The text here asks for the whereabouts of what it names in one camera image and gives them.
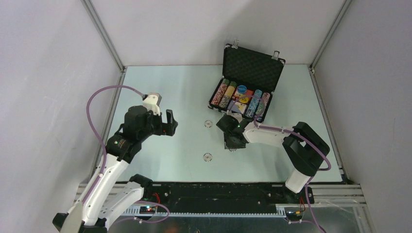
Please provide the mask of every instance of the poker chip stack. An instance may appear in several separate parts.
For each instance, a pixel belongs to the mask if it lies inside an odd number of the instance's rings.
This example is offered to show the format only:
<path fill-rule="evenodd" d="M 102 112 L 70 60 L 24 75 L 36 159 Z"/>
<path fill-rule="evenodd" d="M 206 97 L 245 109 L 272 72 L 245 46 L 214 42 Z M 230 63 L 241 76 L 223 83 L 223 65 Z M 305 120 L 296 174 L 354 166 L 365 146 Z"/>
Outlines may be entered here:
<path fill-rule="evenodd" d="M 255 110 L 256 110 L 256 108 L 258 107 L 258 104 L 259 104 L 259 99 L 257 99 L 257 98 L 260 98 L 262 96 L 262 91 L 259 90 L 259 89 L 256 90 L 255 93 L 253 94 L 253 96 L 254 97 L 250 101 L 250 104 L 247 107 L 247 110 L 246 110 L 246 113 L 245 113 L 245 116 L 250 117 L 250 118 L 252 118 L 255 115 Z"/>
<path fill-rule="evenodd" d="M 257 120 L 262 120 L 263 113 L 265 112 L 265 109 L 268 107 L 269 97 L 270 97 L 269 93 L 267 92 L 263 93 L 262 100 L 263 100 L 264 106 L 263 106 L 263 103 L 259 103 L 259 105 L 257 106 L 256 115 L 260 114 Z"/>
<path fill-rule="evenodd" d="M 222 99 L 222 97 L 224 95 L 224 92 L 226 91 L 228 85 L 229 85 L 229 80 L 223 79 L 223 81 L 220 84 L 218 90 L 216 91 L 215 96 L 212 99 L 211 104 L 219 105 L 220 100 Z"/>
<path fill-rule="evenodd" d="M 236 86 L 237 86 L 237 84 L 236 84 L 235 81 L 230 82 L 229 86 L 226 89 L 226 92 L 223 95 L 222 100 L 219 103 L 219 107 L 221 107 L 221 108 L 227 107 L 227 105 L 230 102 L 230 98 L 232 97 L 233 93 L 235 92 Z"/>

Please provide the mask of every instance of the black foam lining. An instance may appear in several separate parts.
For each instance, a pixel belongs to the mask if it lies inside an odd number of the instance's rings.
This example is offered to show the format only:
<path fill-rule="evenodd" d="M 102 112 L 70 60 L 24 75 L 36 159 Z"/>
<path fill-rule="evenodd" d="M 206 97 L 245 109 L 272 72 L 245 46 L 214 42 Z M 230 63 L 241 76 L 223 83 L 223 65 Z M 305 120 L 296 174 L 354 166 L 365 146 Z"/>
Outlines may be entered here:
<path fill-rule="evenodd" d="M 253 84 L 262 91 L 272 92 L 284 64 L 284 59 L 275 60 L 270 55 L 242 47 L 236 49 L 227 44 L 223 56 L 223 75 L 229 80 L 236 79 Z"/>

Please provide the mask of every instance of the white enclosure wall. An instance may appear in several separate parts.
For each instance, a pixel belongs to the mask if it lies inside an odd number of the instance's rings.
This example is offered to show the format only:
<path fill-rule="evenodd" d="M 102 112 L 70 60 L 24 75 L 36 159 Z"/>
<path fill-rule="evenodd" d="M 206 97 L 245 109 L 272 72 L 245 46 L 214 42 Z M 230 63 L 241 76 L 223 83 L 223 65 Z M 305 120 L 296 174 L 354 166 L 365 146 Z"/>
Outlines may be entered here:
<path fill-rule="evenodd" d="M 378 233 L 411 232 L 412 1 L 354 1 L 315 75 Z"/>
<path fill-rule="evenodd" d="M 79 0 L 0 5 L 0 232 L 55 233 L 98 148 L 86 102 L 120 73 Z M 99 132 L 112 96 L 92 103 Z"/>
<path fill-rule="evenodd" d="M 221 64 L 223 46 L 310 64 L 344 0 L 94 0 L 126 66 Z"/>

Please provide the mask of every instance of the light blue tabletop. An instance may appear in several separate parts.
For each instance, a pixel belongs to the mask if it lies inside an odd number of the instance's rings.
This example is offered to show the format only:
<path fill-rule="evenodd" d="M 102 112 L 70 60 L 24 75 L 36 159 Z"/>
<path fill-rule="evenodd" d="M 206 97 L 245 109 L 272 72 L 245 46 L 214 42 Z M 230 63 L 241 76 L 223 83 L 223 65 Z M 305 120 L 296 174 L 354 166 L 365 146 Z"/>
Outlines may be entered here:
<path fill-rule="evenodd" d="M 166 122 L 166 109 L 171 109 L 179 126 L 173 137 L 149 137 L 119 181 L 129 180 L 137 173 L 154 181 L 286 181 L 293 165 L 283 148 L 255 143 L 235 152 L 224 149 L 223 133 L 216 127 L 222 114 L 207 108 L 221 77 L 222 66 L 127 68 L 123 84 L 146 94 L 159 93 L 163 121 Z M 127 109 L 141 103 L 141 97 L 133 91 L 121 91 L 110 135 L 123 123 Z M 207 120 L 212 121 L 211 128 L 205 127 Z M 313 181 L 342 181 L 308 68 L 285 65 L 264 123 L 293 126 L 299 121 L 308 123 L 331 148 L 327 157 L 332 170 L 318 172 Z M 203 159 L 205 153 L 212 155 L 210 162 Z"/>

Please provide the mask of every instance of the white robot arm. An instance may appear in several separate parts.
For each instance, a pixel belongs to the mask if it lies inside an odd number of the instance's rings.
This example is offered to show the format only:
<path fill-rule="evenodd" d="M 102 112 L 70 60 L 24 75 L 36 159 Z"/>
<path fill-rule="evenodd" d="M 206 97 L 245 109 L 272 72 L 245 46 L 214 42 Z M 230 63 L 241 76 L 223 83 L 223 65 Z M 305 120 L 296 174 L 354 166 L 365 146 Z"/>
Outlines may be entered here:
<path fill-rule="evenodd" d="M 299 193 L 308 180 L 316 174 L 323 158 L 309 145 L 303 146 L 301 139 L 291 135 L 290 132 L 303 135 L 325 156 L 330 151 L 326 142 L 304 122 L 299 122 L 290 128 L 268 126 L 243 120 L 240 114 L 228 111 L 216 125 L 224 132 L 225 145 L 228 149 L 245 148 L 247 143 L 283 147 L 294 165 L 294 170 L 286 180 L 285 186 L 294 193 Z"/>
<path fill-rule="evenodd" d="M 126 170 L 133 157 L 141 150 L 141 144 L 151 135 L 173 136 L 178 123 L 171 110 L 166 110 L 167 123 L 162 123 L 159 104 L 161 96 L 150 93 L 143 99 L 143 105 L 129 108 L 124 123 L 119 130 L 108 139 L 107 154 L 103 155 L 99 165 L 87 184 L 85 190 L 67 213 L 58 213 L 53 224 L 60 231 L 66 218 L 83 203 L 81 226 L 79 232 L 107 232 L 113 222 L 133 203 L 145 195 L 145 187 L 151 180 L 135 175 L 127 183 L 122 192 L 104 204 L 110 190 L 119 176 Z"/>

